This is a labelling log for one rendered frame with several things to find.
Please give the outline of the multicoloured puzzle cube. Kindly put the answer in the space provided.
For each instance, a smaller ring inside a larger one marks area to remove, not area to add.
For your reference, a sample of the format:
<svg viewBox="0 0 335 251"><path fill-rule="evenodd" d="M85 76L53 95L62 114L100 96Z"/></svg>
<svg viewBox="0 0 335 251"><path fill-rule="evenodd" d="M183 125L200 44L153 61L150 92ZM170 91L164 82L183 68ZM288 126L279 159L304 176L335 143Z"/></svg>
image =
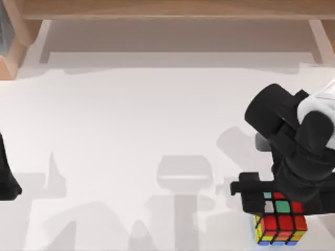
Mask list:
<svg viewBox="0 0 335 251"><path fill-rule="evenodd" d="M306 234L301 202L287 200L279 192L264 192L265 212L254 216L255 242L260 246L295 246Z"/></svg>

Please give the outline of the grey rounded box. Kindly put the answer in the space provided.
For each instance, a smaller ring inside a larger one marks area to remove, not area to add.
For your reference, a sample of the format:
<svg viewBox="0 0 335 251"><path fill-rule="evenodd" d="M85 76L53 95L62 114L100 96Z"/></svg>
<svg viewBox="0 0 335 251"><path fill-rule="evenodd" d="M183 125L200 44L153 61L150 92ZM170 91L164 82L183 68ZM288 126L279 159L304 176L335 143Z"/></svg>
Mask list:
<svg viewBox="0 0 335 251"><path fill-rule="evenodd" d="M271 151L270 142L259 133L256 133L255 135L255 147L260 152L270 152Z"/></svg>

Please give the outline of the wooden open shelf unit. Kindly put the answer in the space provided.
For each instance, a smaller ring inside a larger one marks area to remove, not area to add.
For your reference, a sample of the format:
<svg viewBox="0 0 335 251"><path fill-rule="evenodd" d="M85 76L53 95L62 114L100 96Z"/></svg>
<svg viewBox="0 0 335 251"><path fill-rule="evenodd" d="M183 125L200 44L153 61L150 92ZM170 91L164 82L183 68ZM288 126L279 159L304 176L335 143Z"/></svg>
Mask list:
<svg viewBox="0 0 335 251"><path fill-rule="evenodd" d="M0 80L13 80L43 20L223 18L320 20L335 52L335 0L0 0L14 29L0 52Z"/></svg>

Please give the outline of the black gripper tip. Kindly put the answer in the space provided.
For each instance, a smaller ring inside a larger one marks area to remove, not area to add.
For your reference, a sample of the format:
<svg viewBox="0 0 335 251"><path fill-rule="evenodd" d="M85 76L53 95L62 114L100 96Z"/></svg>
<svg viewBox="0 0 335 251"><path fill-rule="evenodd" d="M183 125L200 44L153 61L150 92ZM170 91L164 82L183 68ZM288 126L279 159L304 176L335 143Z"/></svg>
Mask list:
<svg viewBox="0 0 335 251"><path fill-rule="evenodd" d="M0 133L0 201L13 201L22 194L22 188L10 170L4 140Z"/></svg>

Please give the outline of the grey blue panel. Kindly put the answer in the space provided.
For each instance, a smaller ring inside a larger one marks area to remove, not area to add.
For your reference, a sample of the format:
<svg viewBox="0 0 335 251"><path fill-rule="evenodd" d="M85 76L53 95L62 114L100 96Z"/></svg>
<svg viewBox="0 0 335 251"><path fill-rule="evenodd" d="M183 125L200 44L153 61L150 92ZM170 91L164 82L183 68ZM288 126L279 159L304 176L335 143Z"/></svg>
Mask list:
<svg viewBox="0 0 335 251"><path fill-rule="evenodd" d="M14 39L14 29L3 0L0 0L0 55L7 55Z"/></svg>

